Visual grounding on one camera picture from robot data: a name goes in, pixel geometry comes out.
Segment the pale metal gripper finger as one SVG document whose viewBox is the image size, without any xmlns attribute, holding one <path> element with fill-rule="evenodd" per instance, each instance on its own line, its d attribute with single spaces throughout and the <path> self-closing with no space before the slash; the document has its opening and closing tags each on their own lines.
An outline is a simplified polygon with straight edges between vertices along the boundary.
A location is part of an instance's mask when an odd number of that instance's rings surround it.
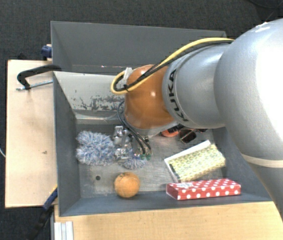
<svg viewBox="0 0 283 240">
<path fill-rule="evenodd" d="M 134 156 L 133 149 L 131 147 L 119 147 L 114 152 L 115 160 L 128 160 Z"/>
<path fill-rule="evenodd" d="M 118 125 L 114 128 L 114 133 L 112 136 L 113 143 L 115 145 L 126 145 L 130 140 L 130 132 L 123 126 Z"/>
</svg>

